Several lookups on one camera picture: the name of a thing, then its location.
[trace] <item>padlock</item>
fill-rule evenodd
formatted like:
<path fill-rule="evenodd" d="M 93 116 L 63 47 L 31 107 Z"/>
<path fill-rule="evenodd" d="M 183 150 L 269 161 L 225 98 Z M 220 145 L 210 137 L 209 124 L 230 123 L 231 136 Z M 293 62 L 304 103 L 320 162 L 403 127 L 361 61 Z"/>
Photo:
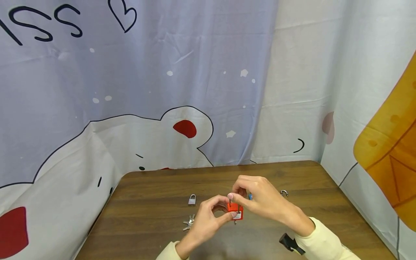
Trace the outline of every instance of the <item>padlock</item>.
<path fill-rule="evenodd" d="M 228 212 L 237 212 L 237 215 L 233 218 L 233 220 L 242 220 L 243 219 L 243 206 L 238 205 L 237 203 L 227 203 L 227 211 Z"/>
<path fill-rule="evenodd" d="M 188 206 L 195 206 L 196 204 L 196 195 L 192 194 L 188 200 Z"/>

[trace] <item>cream sleeve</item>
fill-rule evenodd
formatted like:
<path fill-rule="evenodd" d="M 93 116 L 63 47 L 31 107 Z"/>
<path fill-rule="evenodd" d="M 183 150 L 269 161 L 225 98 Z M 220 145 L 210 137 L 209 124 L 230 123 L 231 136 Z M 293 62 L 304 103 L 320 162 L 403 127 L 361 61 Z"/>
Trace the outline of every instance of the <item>cream sleeve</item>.
<path fill-rule="evenodd" d="M 305 251 L 309 260 L 360 260 L 353 252 L 341 244 L 339 238 L 315 218 L 315 230 L 308 237 L 295 235 L 298 246 Z"/>
<path fill-rule="evenodd" d="M 163 251 L 159 254 L 156 260 L 182 260 L 176 252 L 175 246 L 177 243 L 179 243 L 179 241 L 170 242 L 165 247 L 165 249 L 163 249 Z"/>

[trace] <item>bear ear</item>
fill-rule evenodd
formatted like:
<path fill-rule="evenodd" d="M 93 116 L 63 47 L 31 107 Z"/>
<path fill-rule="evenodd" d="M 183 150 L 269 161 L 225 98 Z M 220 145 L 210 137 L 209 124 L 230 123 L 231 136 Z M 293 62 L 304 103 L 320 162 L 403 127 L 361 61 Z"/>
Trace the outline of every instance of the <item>bear ear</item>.
<path fill-rule="evenodd" d="M 182 106 L 167 111 L 162 116 L 162 124 L 189 139 L 196 148 L 205 144 L 212 136 L 211 119 L 192 106 Z"/>

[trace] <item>wrist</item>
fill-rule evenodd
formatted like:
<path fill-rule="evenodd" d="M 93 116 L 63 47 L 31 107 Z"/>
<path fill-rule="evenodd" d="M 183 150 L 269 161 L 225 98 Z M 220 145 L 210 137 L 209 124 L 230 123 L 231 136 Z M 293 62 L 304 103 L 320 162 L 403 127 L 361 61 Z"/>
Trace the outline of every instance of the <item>wrist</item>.
<path fill-rule="evenodd" d="M 308 237 L 315 230 L 315 223 L 299 207 L 292 204 L 292 207 L 286 212 L 280 222 L 299 236 Z"/>
<path fill-rule="evenodd" d="M 176 252 L 179 257 L 183 260 L 187 259 L 192 251 L 197 248 L 201 243 L 199 242 L 198 238 L 193 235 L 191 231 L 189 231 L 182 240 L 176 244 Z"/>

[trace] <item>cartoon bear print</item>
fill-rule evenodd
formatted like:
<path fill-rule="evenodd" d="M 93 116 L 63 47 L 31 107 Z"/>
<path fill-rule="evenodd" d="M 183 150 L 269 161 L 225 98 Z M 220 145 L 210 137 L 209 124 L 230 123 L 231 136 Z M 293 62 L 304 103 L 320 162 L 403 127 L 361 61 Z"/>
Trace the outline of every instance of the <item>cartoon bear print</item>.
<path fill-rule="evenodd" d="M 208 116 L 190 106 L 160 120 L 90 122 L 47 158 L 33 184 L 0 189 L 0 259 L 70 259 L 124 174 L 210 167 L 198 148 L 212 133 Z"/>

